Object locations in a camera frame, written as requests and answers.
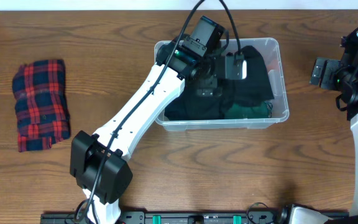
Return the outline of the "dark green shirt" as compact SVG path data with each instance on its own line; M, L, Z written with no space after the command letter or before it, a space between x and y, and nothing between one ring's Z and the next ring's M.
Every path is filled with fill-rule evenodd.
M259 106L241 106L233 104L224 113L224 119L260 119L272 117L273 104L271 102L262 102Z

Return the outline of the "black drawstring garment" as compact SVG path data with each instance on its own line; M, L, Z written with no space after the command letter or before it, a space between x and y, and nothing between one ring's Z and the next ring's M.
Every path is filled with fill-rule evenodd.
M198 96L185 87L165 108L164 115L170 121L224 119L224 113L234 103L251 107L274 99L262 55L251 45L241 51L247 61L245 80L218 80L218 92L212 96Z

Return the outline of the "red navy plaid shirt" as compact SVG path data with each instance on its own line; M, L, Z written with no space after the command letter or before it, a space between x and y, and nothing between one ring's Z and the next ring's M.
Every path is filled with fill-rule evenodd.
M19 67L12 79L19 152L51 149L70 138L65 81L62 59L39 60Z

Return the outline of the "pink printed t-shirt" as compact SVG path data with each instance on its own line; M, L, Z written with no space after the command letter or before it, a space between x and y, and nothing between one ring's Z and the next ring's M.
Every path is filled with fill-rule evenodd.
M266 63L266 67L268 72L271 70L278 70L280 67L278 58L274 58L271 61L269 61L269 63Z

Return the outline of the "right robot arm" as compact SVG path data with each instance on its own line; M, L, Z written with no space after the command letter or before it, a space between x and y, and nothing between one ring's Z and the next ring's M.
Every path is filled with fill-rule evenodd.
M347 114L355 147L355 189L347 215L326 215L302 205L289 205L278 213L275 223L358 223L358 32L342 37L344 53L340 60L318 57L310 84L338 91L336 106Z

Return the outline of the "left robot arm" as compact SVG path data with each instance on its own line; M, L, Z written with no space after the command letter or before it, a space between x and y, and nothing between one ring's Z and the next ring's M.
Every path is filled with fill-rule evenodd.
M159 48L140 88L121 110L93 134L80 131L72 140L70 174L86 195L73 221L115 223L121 215L119 198L133 174L128 165L134 149L161 111L185 89L187 80L211 74L212 60L225 47L228 31L202 16L191 34L181 32Z

